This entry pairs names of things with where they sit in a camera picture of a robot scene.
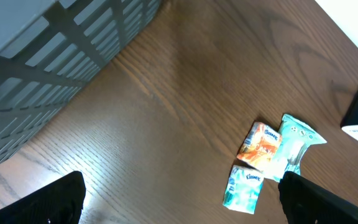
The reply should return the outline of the teal plastic-wrapped packet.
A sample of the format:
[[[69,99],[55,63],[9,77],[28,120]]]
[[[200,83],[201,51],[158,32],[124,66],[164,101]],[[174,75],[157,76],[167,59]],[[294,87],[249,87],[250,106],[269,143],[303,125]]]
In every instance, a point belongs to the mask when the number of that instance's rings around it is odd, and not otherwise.
[[[278,132],[282,142],[266,170],[265,178],[279,182],[286,171],[301,175],[300,162],[307,149],[327,141],[306,123],[290,114],[284,114]]]

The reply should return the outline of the teal tissue packet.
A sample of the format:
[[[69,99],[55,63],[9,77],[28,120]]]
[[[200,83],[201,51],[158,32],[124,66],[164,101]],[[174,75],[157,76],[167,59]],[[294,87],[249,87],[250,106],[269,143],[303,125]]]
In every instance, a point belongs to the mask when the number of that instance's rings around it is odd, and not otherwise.
[[[223,198],[223,206],[254,214],[264,176],[255,169],[233,165]]]

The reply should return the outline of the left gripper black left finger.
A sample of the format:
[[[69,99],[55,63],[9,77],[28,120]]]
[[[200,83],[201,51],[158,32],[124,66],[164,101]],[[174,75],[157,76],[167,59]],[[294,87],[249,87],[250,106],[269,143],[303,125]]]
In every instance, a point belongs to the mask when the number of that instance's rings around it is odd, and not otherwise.
[[[83,174],[73,171],[0,209],[0,224],[78,224],[85,195]]]

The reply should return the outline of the orange tissue packet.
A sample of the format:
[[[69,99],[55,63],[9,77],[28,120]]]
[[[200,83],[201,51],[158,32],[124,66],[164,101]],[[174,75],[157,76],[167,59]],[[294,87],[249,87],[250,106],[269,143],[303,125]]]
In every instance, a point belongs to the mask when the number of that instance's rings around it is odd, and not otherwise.
[[[282,135],[265,123],[254,122],[237,158],[253,168],[264,172],[282,142]]]

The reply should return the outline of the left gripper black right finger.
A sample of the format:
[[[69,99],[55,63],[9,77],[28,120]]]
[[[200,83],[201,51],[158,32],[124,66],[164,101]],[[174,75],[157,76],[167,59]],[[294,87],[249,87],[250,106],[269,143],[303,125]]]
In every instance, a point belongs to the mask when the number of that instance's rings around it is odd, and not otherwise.
[[[358,207],[291,171],[278,184],[289,224],[358,224]]]

